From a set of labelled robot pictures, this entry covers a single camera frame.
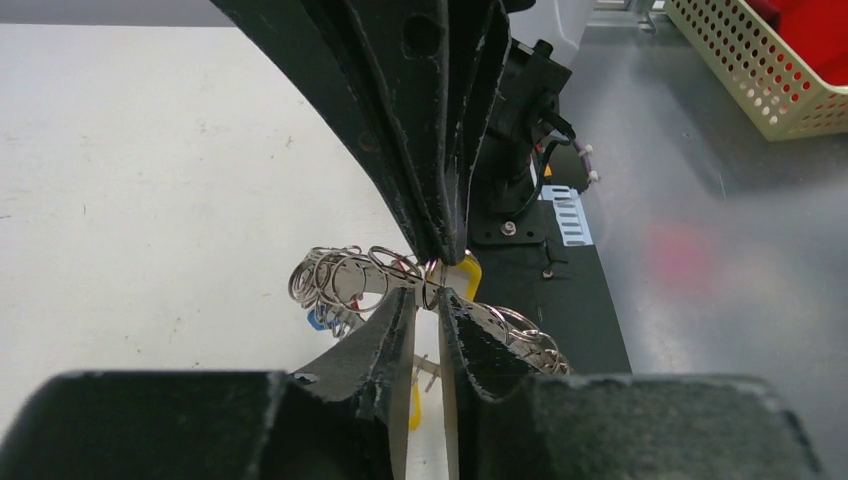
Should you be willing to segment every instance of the perforated basket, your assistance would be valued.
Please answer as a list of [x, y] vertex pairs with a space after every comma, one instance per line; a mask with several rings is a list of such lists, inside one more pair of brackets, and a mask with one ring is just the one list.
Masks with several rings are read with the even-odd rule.
[[665, 10], [768, 140], [848, 132], [848, 86], [822, 80], [740, 0], [667, 0]]

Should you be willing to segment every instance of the screw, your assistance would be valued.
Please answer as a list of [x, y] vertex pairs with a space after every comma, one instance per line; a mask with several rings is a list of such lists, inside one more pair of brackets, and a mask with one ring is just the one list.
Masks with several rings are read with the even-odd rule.
[[501, 233], [503, 233], [507, 237], [515, 235], [515, 224], [512, 222], [504, 223], [503, 225], [501, 225]]

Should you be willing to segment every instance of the shiny metallic floor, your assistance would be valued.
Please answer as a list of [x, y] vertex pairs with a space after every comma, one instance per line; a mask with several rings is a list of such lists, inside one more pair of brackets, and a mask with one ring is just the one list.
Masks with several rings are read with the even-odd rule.
[[848, 136], [766, 142], [670, 24], [587, 30], [563, 113], [637, 373], [739, 373], [848, 478]]

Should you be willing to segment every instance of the table surface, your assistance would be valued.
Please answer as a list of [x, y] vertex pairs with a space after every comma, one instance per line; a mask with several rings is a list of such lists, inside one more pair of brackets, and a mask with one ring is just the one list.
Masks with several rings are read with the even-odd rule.
[[[69, 369], [296, 368], [332, 344], [284, 293], [305, 252], [407, 250], [237, 30], [0, 25], [0, 63], [0, 429]], [[765, 378], [848, 477], [848, 137], [765, 142], [664, 24], [572, 68], [634, 371]]]

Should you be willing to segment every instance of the basket rim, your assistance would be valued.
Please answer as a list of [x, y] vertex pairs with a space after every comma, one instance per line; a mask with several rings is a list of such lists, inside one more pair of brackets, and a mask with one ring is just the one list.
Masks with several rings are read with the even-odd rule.
[[[780, 43], [780, 46], [785, 48], [787, 53], [792, 54], [792, 56], [794, 57], [793, 61], [801, 62], [801, 64], [810, 72], [813, 79], [816, 80], [822, 87], [826, 88], [831, 93], [837, 93], [837, 94], [840, 94], [840, 95], [848, 95], [848, 85], [834, 85], [832, 83], [828, 83], [825, 79], [821, 78], [819, 76], [818, 72], [816, 72], [815, 69], [813, 69], [807, 63], [806, 60], [804, 60], [800, 55], [798, 55], [798, 52], [796, 52], [795, 49], [793, 49], [788, 43], [786, 43], [786, 41], [783, 40], [783, 38], [780, 36], [780, 34], [777, 33], [773, 28], [771, 28], [771, 25], [769, 25], [765, 20], [763, 20], [763, 17], [761, 17], [760, 14], [758, 14], [753, 8], [751, 8], [750, 5], [748, 5], [748, 2], [745, 2], [743, 0], [729, 0], [729, 1], [730, 1], [731, 5], [733, 5], [733, 4], [739, 5], [740, 8], [744, 9], [747, 14], [753, 15], [757, 19], [757, 21], [759, 21], [759, 23], [760, 23], [759, 27], [765, 28], [769, 33], [771, 33], [771, 35], [775, 38], [775, 40], [777, 40]], [[666, 0], [666, 2], [664, 3], [663, 6], [666, 10], [666, 14], [668, 14], [668, 10], [670, 10], [670, 9], [676, 10], [676, 8], [674, 7], [674, 0]]]

